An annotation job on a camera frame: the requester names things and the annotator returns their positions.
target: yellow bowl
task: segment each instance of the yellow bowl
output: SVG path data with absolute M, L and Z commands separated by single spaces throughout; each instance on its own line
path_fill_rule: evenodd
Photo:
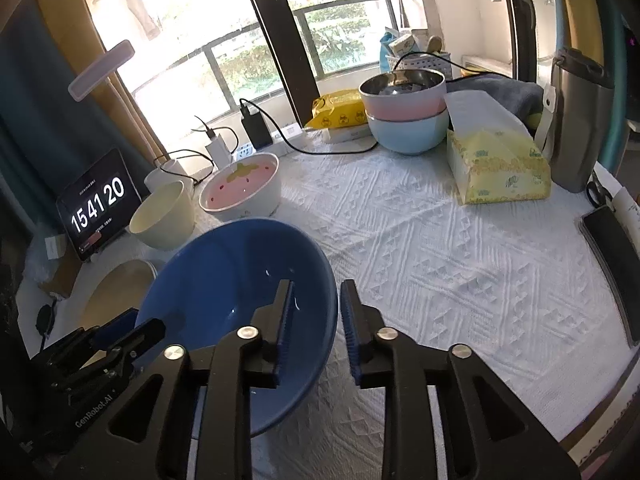
M 149 247 L 171 251 L 185 243 L 195 225 L 191 197 L 181 180 L 156 189 L 129 222 L 129 231 Z

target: power strip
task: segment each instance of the power strip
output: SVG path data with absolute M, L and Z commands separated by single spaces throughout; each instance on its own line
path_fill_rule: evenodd
M 300 125 L 297 123 L 290 124 L 282 129 L 282 133 L 287 137 L 287 140 L 296 146 L 297 148 L 302 148 L 304 145 L 305 134 L 300 128 Z M 234 161 L 242 160 L 249 155 L 253 155 L 254 153 L 273 153 L 276 156 L 285 156 L 294 150 L 287 145 L 287 143 L 282 140 L 282 136 L 279 132 L 271 132 L 271 137 L 273 138 L 273 144 L 270 144 L 267 147 L 264 147 L 261 150 L 256 150 L 252 143 L 248 142 L 239 146 L 236 152 L 234 153 Z

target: yellow wet wipes package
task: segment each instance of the yellow wet wipes package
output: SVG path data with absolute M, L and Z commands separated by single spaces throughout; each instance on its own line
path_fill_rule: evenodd
M 321 128 L 343 128 L 367 122 L 362 98 L 357 90 L 340 90 L 320 96 L 312 107 L 314 118 L 306 126 Z
M 522 122 L 483 91 L 448 94 L 447 160 L 465 204 L 539 200 L 551 170 Z

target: gray towel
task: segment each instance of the gray towel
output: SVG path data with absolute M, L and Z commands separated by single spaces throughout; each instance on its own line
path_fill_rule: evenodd
M 525 124 L 531 114 L 542 112 L 544 90 L 535 83 L 499 74 L 472 75 L 447 81 L 447 92 L 458 90 L 484 90 Z

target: black power adapter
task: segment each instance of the black power adapter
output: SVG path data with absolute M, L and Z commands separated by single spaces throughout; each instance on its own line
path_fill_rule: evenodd
M 242 114 L 242 127 L 246 131 L 249 140 L 256 150 L 261 150 L 273 144 L 273 138 L 264 122 L 264 117 L 260 110 L 254 109 L 250 111 L 248 105 L 240 105 L 240 113 Z

